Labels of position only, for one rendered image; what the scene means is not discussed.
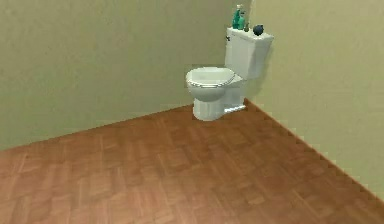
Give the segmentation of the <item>white toilet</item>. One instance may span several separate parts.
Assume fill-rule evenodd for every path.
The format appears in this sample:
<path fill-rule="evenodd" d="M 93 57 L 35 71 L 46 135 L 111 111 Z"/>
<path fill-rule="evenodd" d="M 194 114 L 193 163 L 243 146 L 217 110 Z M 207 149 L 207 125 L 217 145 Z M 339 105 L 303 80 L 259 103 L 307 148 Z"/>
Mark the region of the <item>white toilet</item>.
<path fill-rule="evenodd" d="M 256 35 L 252 30 L 228 28 L 224 66 L 203 66 L 186 73 L 194 117 L 214 121 L 244 109 L 245 85 L 262 74 L 273 40 L 265 32 Z"/>

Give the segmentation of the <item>green spray bottle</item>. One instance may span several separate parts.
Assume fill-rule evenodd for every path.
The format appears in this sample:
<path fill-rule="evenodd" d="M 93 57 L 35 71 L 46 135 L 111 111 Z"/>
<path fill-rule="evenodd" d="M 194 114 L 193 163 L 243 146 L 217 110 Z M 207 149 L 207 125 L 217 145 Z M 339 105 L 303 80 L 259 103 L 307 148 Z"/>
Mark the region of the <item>green spray bottle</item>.
<path fill-rule="evenodd" d="M 236 11 L 232 19 L 232 28 L 237 30 L 243 30 L 245 26 L 245 11 L 243 10 L 243 5 L 239 4 L 236 6 Z"/>

